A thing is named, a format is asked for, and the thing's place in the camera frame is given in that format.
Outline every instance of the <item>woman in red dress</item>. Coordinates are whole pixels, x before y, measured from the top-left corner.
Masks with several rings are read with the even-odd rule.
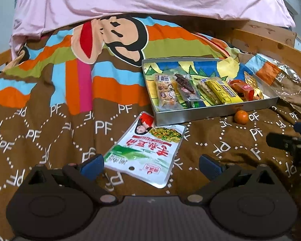
[[[138,119],[137,126],[135,128],[135,134],[144,135],[155,127],[154,118],[143,113]]]

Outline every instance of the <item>gold wrapper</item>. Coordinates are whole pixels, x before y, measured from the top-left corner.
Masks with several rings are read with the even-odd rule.
[[[263,94],[261,89],[257,85],[257,81],[246,71],[244,72],[245,82],[254,89],[254,100],[263,100]]]

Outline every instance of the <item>box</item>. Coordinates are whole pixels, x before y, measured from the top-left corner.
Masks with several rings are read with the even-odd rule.
[[[170,110],[158,112],[155,108],[154,102],[149,89],[149,84],[147,82],[147,76],[145,73],[145,64],[158,63],[158,62],[207,62],[215,61],[219,62],[221,59],[209,59],[209,58],[158,58],[158,59],[146,59],[142,61],[142,69],[145,78],[145,83],[148,91],[148,95],[151,98],[151,105],[153,113],[156,120],[157,126],[178,124],[183,122],[195,121],[199,119],[212,118],[217,116],[227,116],[235,114],[238,110],[252,111],[263,108],[270,108],[275,106],[278,101],[278,95],[272,90],[272,88],[262,81],[256,75],[253,77],[258,82],[259,88],[262,90],[263,94],[269,98],[263,100],[254,100],[241,103],[232,103],[226,105],[216,105],[210,107],[200,107],[182,110]]]

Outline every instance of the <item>ribbed gray surface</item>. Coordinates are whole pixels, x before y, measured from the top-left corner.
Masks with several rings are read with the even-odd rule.
[[[178,197],[125,197],[102,208],[82,232],[63,241],[241,241],[215,226],[204,209]],[[16,238],[15,241],[27,241]],[[272,241],[291,241],[283,236]]]

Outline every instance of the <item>orange fruit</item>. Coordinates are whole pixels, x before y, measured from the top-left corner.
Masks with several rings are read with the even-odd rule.
[[[234,115],[234,121],[238,124],[245,125],[249,121],[249,115],[244,110],[239,110]]]

